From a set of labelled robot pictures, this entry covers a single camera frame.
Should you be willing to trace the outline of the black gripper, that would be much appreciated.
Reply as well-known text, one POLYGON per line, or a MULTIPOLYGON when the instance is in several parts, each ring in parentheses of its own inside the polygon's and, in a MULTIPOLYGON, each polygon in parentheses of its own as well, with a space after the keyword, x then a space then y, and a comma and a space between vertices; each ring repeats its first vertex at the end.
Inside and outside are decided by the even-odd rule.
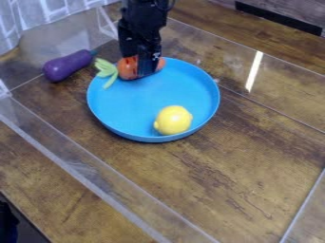
POLYGON ((157 71, 162 57, 160 29, 166 26, 168 0, 121 0, 117 41, 121 57, 137 55, 137 76, 157 71))

